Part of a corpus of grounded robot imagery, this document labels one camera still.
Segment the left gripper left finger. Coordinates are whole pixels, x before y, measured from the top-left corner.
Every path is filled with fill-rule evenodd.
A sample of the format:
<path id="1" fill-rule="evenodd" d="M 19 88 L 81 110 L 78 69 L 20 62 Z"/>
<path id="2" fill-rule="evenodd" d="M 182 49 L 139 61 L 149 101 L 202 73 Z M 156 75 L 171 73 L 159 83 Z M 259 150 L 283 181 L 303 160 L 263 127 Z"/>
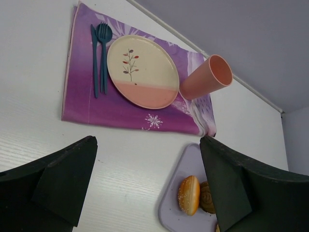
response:
<path id="1" fill-rule="evenodd" d="M 87 136 L 0 173 L 2 232 L 71 232 L 78 226 L 98 143 Z"/>

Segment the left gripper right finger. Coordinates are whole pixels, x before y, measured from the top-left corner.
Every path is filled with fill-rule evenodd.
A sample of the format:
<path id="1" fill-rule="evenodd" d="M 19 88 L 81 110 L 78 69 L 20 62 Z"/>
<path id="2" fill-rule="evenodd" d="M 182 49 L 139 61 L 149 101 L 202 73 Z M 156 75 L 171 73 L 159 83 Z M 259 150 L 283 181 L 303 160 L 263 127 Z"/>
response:
<path id="1" fill-rule="evenodd" d="M 306 232 L 309 178 L 241 154 L 210 136 L 200 140 L 222 232 Z"/>

